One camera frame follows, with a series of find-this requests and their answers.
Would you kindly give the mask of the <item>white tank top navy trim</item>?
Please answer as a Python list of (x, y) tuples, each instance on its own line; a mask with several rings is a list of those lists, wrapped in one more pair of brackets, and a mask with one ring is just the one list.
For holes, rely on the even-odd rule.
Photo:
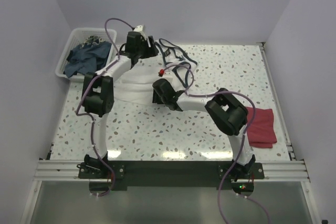
[(159, 51), (156, 57), (140, 60), (115, 82), (115, 99), (141, 105), (153, 104), (152, 84), (160, 79), (159, 70), (166, 67), (173, 75), (171, 85), (174, 90), (184, 90), (191, 84), (190, 72), (196, 71), (198, 62), (180, 46), (166, 39), (158, 39), (155, 46)]

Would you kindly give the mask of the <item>red tank top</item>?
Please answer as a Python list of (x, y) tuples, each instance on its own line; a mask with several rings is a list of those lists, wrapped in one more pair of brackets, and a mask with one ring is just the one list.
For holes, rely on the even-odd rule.
[(250, 122), (255, 115), (251, 126), (247, 130), (247, 136), (251, 147), (273, 148), (277, 143), (274, 131), (274, 113), (272, 109), (254, 109), (247, 107), (247, 120)]

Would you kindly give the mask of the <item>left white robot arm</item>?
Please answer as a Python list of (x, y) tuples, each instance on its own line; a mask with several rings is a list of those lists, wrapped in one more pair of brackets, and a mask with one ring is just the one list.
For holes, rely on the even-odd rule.
[(88, 73), (82, 87), (82, 97), (79, 108), (84, 108), (84, 113), (76, 111), (77, 116), (87, 115), (91, 118), (90, 145), (91, 150), (85, 157), (94, 158), (90, 171), (97, 178), (108, 174), (106, 125), (108, 115), (114, 105), (114, 82), (124, 73), (131, 70), (140, 59), (155, 57), (158, 50), (154, 38), (146, 37), (143, 32), (130, 31), (124, 46), (117, 48), (115, 59), (101, 70)]

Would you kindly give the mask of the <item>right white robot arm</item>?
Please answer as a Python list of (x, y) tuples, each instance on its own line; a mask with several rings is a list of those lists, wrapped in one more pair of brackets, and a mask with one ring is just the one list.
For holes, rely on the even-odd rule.
[(206, 112), (217, 128), (228, 136), (233, 152), (233, 168), (230, 174), (246, 178), (253, 171), (255, 155), (249, 145), (247, 129), (247, 108), (234, 97), (235, 92), (219, 89), (210, 95), (187, 94), (186, 91), (174, 90), (166, 79), (159, 79), (152, 85), (153, 103), (163, 104), (172, 111)]

